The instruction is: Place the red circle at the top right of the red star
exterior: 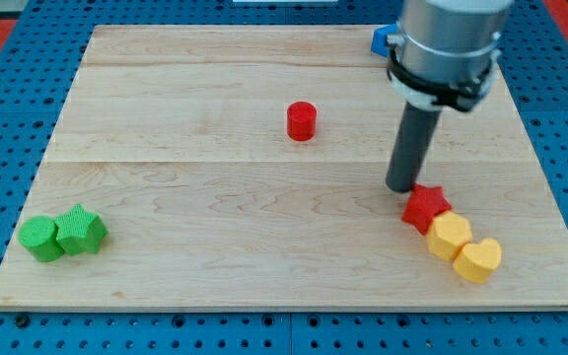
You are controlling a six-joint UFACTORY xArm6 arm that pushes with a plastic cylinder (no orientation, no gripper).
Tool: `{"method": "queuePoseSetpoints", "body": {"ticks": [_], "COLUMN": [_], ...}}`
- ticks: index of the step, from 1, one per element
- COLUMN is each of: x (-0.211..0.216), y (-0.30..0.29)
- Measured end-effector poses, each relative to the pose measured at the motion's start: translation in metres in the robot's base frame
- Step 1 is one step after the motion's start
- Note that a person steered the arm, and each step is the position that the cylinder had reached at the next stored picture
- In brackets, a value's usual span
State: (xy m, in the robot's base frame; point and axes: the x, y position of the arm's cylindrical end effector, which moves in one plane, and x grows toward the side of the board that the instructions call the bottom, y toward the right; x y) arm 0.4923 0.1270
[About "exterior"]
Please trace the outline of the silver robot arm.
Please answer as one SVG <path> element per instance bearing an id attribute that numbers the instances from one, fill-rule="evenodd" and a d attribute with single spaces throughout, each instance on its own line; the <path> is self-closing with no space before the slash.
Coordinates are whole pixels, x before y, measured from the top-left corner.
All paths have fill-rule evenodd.
<path id="1" fill-rule="evenodd" d="M 387 73 L 412 106 L 471 111 L 487 96 L 513 0 L 406 0 L 387 35 Z"/>

